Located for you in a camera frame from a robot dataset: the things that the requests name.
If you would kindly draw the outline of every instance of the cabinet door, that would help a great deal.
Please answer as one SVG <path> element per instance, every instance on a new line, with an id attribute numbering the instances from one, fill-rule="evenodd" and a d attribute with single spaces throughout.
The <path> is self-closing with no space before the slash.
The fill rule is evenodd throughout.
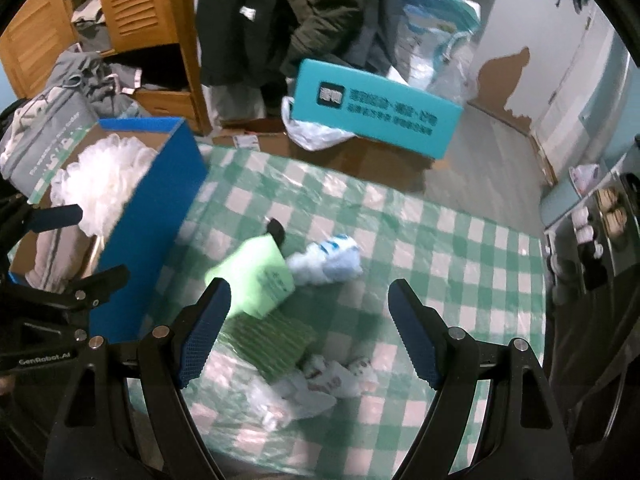
<path id="1" fill-rule="evenodd" d="M 116 52 L 177 43 L 170 0 L 101 0 Z"/>
<path id="2" fill-rule="evenodd" d="M 64 0 L 27 0 L 0 37 L 0 59 L 15 94 L 41 92 L 60 53 L 75 42 Z"/>

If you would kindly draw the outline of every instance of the green sponge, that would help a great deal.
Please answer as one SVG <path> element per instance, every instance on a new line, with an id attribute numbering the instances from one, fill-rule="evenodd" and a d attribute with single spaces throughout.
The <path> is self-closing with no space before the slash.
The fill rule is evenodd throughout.
<path id="1" fill-rule="evenodd" d="M 205 275 L 207 286 L 224 278 L 231 286 L 227 319 L 246 313 L 262 319 L 293 292 L 293 276 L 269 234 L 245 240 L 238 249 Z"/>
<path id="2" fill-rule="evenodd" d="M 306 324 L 274 310 L 263 319 L 247 314 L 227 318 L 218 341 L 255 366 L 271 384 L 292 371 L 316 333 Z"/>

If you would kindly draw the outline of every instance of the dark jacket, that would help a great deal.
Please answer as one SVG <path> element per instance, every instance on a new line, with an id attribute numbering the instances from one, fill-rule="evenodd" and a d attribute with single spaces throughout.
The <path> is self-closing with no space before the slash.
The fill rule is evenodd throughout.
<path id="1" fill-rule="evenodd" d="M 402 0 L 288 0 L 299 23 L 282 71 L 294 76 L 305 57 L 346 63 L 386 75 Z"/>
<path id="2" fill-rule="evenodd" d="M 199 0 L 202 82 L 262 86 L 305 58 L 386 75 L 401 13 L 402 0 Z"/>
<path id="3" fill-rule="evenodd" d="M 288 0 L 300 23 L 282 73 L 295 76 L 305 58 L 337 62 L 360 33 L 367 0 Z"/>

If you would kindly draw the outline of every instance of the cardboard box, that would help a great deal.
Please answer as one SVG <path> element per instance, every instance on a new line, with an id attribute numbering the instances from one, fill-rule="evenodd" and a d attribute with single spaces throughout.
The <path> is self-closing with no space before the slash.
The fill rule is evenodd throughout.
<path id="1" fill-rule="evenodd" d="M 294 158 L 402 192 L 422 190 L 424 170 L 447 166 L 445 160 L 433 160 L 397 146 L 361 137 L 320 152 L 308 152 L 289 139 L 279 119 L 237 123 L 233 128 L 222 130 L 213 142 L 231 148 L 256 149 L 271 155 Z"/>
<path id="2" fill-rule="evenodd" d="M 110 133 L 135 136 L 158 150 L 107 240 L 97 266 L 99 272 L 125 264 L 131 273 L 127 286 L 90 315 L 92 335 L 121 342 L 138 338 L 165 257 L 207 175 L 207 168 L 191 130 L 179 118 L 100 120 L 62 167 L 78 160 L 87 146 Z M 50 206 L 49 190 L 40 206 Z M 12 273 L 24 275 L 33 269 L 36 239 L 37 235 L 29 233 L 21 240 L 10 269 Z"/>
<path id="3" fill-rule="evenodd" d="M 462 107 L 384 77 L 305 59 L 291 117 L 443 158 Z"/>

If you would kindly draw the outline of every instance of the green checkered tablecloth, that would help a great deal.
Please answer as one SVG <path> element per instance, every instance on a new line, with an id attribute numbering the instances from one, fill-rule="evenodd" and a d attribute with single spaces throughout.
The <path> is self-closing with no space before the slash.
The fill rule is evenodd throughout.
<path id="1" fill-rule="evenodd" d="M 476 339 L 527 339 L 542 354 L 540 241 L 480 218 L 333 171 L 249 150 L 215 147 L 211 170 L 162 270 L 144 330 L 170 322 L 204 290 L 207 269 L 266 220 L 285 227 L 285 256 L 310 241 L 345 233 L 362 249 L 363 276 L 297 290 L 281 306 L 318 333 L 312 350 L 347 363 L 368 356 L 380 386 L 339 400 L 316 418 L 267 433 L 243 389 L 255 375 L 219 343 L 184 398 L 209 449 L 267 468 L 316 478 L 392 477 L 424 420 L 433 391 L 419 380 L 386 306 L 396 278 L 424 304 Z M 478 440 L 488 384 L 476 391 L 454 468 L 468 465 Z M 142 405 L 132 386 L 134 405 Z"/>

